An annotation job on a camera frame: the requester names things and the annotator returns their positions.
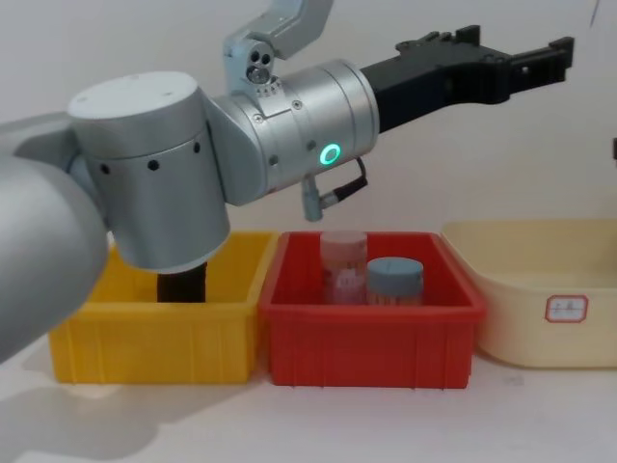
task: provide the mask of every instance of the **plastic bottle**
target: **plastic bottle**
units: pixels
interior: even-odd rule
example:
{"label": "plastic bottle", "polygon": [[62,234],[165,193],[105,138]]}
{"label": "plastic bottle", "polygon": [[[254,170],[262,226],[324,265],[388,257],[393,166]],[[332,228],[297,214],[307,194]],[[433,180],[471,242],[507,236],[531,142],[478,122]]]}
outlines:
{"label": "plastic bottle", "polygon": [[321,233],[321,264],[326,304],[366,302],[366,233]]}
{"label": "plastic bottle", "polygon": [[366,286],[370,305],[421,305],[424,267],[413,259],[375,259],[367,265]]}

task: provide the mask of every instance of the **red plastic bin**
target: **red plastic bin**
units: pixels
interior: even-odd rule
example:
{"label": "red plastic bin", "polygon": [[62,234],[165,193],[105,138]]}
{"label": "red plastic bin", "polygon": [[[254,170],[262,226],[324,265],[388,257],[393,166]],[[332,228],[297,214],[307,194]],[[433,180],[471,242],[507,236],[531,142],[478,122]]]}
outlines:
{"label": "red plastic bin", "polygon": [[368,258],[424,264],[422,306],[327,305],[319,232],[281,236],[261,293],[279,386],[464,389],[481,294],[432,233],[372,232]]}

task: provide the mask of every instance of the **white wall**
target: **white wall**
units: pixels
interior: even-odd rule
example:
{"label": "white wall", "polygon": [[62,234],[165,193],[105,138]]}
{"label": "white wall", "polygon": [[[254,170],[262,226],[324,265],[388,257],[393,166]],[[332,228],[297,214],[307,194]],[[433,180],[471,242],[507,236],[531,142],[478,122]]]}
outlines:
{"label": "white wall", "polygon": [[[365,66],[393,56],[398,41],[474,23],[486,45],[511,53],[575,36],[575,67],[566,84],[500,106],[447,108],[382,136],[366,157],[369,188],[319,225],[304,222],[298,187],[234,208],[233,225],[436,231],[463,218],[617,216],[617,2],[603,0],[590,29],[595,1],[336,0],[321,40],[279,70],[338,57]],[[0,123],[62,110],[86,86],[145,70],[187,71],[221,93],[223,38],[266,6],[1,0]],[[319,183],[354,174],[344,166]]]}

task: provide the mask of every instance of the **label sticker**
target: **label sticker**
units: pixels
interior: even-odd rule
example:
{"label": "label sticker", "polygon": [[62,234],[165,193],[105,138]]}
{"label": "label sticker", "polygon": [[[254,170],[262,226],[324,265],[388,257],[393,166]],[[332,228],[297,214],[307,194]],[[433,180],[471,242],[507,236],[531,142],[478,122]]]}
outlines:
{"label": "label sticker", "polygon": [[552,296],[547,301],[545,318],[550,323],[580,323],[587,318],[587,296]]}

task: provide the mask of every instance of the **blue lid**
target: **blue lid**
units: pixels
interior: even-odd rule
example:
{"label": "blue lid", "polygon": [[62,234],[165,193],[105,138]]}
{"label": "blue lid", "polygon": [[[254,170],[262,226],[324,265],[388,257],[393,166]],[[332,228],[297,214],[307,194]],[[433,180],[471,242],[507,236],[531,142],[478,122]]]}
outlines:
{"label": "blue lid", "polygon": [[418,296],[424,290],[424,266],[413,259],[374,259],[367,266],[366,286],[384,296]]}

